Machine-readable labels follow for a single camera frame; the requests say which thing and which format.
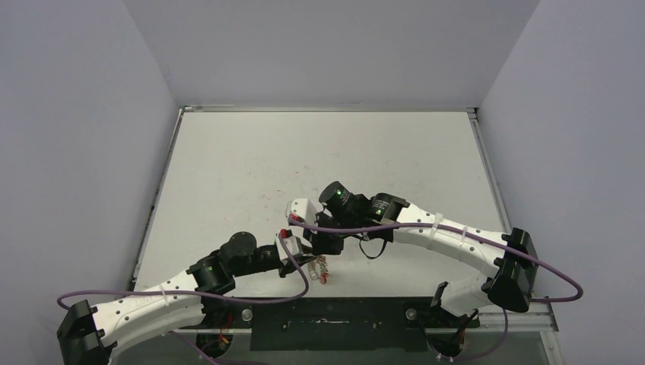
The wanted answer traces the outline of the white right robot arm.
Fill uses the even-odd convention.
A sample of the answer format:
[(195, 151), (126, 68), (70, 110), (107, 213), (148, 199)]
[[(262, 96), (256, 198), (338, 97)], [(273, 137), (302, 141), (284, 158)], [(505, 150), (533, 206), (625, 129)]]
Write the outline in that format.
[(307, 202), (304, 211), (291, 212), (314, 227), (305, 231), (305, 237), (316, 254), (338, 255), (345, 236), (352, 236), (418, 246), (477, 270), (469, 278), (437, 287), (430, 315), (438, 325), (451, 325), (490, 305), (515, 313), (529, 310), (537, 266), (528, 259), (536, 253), (526, 231), (477, 230), (394, 195), (354, 194), (338, 181), (324, 188), (319, 203), (321, 211)]

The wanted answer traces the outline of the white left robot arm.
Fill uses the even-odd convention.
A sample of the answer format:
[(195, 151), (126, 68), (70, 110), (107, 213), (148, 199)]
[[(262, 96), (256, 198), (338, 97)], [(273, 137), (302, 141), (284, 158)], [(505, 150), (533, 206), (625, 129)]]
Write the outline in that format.
[(276, 270), (280, 277), (315, 260), (312, 248), (290, 230), (259, 246), (248, 232), (235, 233), (220, 248), (186, 270), (149, 289), (116, 300), (67, 307), (56, 332), (65, 364), (108, 364), (136, 344), (184, 327), (221, 325), (229, 303), (255, 304), (230, 297), (236, 278)]

